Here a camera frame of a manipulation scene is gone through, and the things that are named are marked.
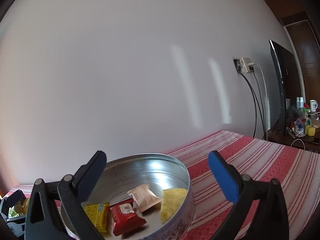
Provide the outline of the yellow orange snack packet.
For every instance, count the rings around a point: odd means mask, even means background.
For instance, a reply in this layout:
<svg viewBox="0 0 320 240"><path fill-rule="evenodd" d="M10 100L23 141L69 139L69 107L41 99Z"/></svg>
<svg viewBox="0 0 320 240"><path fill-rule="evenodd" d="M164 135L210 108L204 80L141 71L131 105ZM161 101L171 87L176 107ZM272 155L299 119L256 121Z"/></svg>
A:
<svg viewBox="0 0 320 240"><path fill-rule="evenodd" d="M85 214L100 233L107 233L107 216L109 202L103 204L88 204L84 207Z"/></svg>

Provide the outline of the red snack packet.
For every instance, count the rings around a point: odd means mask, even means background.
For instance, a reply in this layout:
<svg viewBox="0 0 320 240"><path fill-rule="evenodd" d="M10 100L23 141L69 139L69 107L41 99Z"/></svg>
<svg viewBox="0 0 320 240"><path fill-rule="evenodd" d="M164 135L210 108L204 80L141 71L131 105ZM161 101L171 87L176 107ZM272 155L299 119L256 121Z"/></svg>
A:
<svg viewBox="0 0 320 240"><path fill-rule="evenodd" d="M136 214L132 198L110 206L113 218L113 234L120 236L144 226L146 220Z"/></svg>

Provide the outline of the yellow sponge piece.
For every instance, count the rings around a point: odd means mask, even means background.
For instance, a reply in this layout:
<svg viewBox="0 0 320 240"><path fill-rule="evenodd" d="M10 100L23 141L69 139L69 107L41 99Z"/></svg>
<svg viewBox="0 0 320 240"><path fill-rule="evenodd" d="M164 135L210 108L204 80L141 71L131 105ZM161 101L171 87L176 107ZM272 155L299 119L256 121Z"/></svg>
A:
<svg viewBox="0 0 320 240"><path fill-rule="evenodd" d="M159 213L160 221L165 224L178 211L187 195L187 189L172 188L162 191L162 202Z"/></svg>

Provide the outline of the pink snack packet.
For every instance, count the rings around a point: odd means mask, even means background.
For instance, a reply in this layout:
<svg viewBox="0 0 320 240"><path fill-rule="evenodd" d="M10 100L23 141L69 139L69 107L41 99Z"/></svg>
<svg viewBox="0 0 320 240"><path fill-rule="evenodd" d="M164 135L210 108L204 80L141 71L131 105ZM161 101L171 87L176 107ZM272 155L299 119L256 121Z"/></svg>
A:
<svg viewBox="0 0 320 240"><path fill-rule="evenodd" d="M162 199L157 197L150 189L149 184L142 184L127 192L136 203L139 213L159 204Z"/></svg>

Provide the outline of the round metal tin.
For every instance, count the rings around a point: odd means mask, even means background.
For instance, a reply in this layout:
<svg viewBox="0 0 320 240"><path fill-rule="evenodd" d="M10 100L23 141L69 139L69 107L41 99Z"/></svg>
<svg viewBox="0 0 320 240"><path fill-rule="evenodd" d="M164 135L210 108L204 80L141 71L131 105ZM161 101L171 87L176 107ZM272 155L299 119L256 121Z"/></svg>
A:
<svg viewBox="0 0 320 240"><path fill-rule="evenodd" d="M160 205L148 209L141 214L146 224L136 231L125 235L113 234L113 218L107 217L107 232L103 239L182 239L195 213L195 202L191 189L189 172L181 161L175 157L159 154L137 154L114 161L109 161L94 187L88 200L81 205L116 204L129 198L127 192L142 184L148 184L157 196L171 188L187 190L186 197L179 210L165 224L160 220Z"/></svg>

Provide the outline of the red white striped bedspread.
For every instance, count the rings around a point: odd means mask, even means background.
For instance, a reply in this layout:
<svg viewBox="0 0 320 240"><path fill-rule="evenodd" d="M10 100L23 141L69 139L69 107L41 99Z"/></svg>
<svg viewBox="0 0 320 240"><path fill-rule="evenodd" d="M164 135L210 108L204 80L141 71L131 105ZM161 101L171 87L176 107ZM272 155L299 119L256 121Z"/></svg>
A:
<svg viewBox="0 0 320 240"><path fill-rule="evenodd" d="M208 166L212 151L240 173L236 204ZM182 239L319 238L319 154L219 131L166 155L184 163L191 181L195 213ZM51 183L37 179L24 237L1 239L103 239L76 200L74 175Z"/></svg>

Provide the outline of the wooden desk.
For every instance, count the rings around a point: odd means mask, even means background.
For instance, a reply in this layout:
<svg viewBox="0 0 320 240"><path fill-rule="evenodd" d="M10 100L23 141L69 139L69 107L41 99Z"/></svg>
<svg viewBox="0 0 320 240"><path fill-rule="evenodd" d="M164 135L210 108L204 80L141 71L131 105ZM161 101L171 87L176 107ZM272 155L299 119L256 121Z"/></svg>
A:
<svg viewBox="0 0 320 240"><path fill-rule="evenodd" d="M275 142L281 145L295 147L298 149L304 149L306 151L319 153L319 144L313 143L310 140L304 138L296 138L288 133L283 135L276 128L272 128L268 131L268 140L271 142Z"/></svg>

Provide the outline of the yellow container on desk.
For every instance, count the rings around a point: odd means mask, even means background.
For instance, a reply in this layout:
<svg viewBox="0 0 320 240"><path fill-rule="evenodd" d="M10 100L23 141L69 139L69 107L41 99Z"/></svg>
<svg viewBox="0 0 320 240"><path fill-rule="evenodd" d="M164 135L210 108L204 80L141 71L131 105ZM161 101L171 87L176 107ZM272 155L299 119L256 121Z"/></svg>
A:
<svg viewBox="0 0 320 240"><path fill-rule="evenodd" d="M305 131L304 131L305 135L308 135L310 137L313 137L316 133L316 128L313 125L306 125L305 126Z"/></svg>

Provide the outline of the black monitor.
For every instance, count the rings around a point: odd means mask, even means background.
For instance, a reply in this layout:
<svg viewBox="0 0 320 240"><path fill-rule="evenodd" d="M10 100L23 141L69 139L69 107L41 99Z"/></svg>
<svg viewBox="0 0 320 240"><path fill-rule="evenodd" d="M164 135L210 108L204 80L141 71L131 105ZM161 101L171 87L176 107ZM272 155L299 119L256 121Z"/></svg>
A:
<svg viewBox="0 0 320 240"><path fill-rule="evenodd" d="M289 119L286 100L290 100L290 103L295 104L297 97L302 96L298 67L295 56L290 51L273 40L268 42L280 93L278 129L285 135Z"/></svg>

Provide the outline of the white mug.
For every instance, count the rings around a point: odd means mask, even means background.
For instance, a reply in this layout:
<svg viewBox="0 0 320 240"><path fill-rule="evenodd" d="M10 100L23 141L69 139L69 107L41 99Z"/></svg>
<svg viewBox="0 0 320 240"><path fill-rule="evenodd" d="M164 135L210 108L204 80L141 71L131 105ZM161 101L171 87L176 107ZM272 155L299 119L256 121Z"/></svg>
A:
<svg viewBox="0 0 320 240"><path fill-rule="evenodd" d="M316 112L318 107L318 103L316 100L310 100L310 110L312 112Z"/></svg>

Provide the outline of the white wall socket adapter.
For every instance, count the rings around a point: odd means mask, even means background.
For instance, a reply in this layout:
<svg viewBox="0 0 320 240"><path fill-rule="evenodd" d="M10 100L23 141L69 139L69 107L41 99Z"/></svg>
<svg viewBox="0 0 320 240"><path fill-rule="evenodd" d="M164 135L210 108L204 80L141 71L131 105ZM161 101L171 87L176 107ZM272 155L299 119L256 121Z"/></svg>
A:
<svg viewBox="0 0 320 240"><path fill-rule="evenodd" d="M233 59L235 68L237 72L246 72L250 73L253 72L253 66L255 65L248 57L242 58L234 58Z"/></svg>

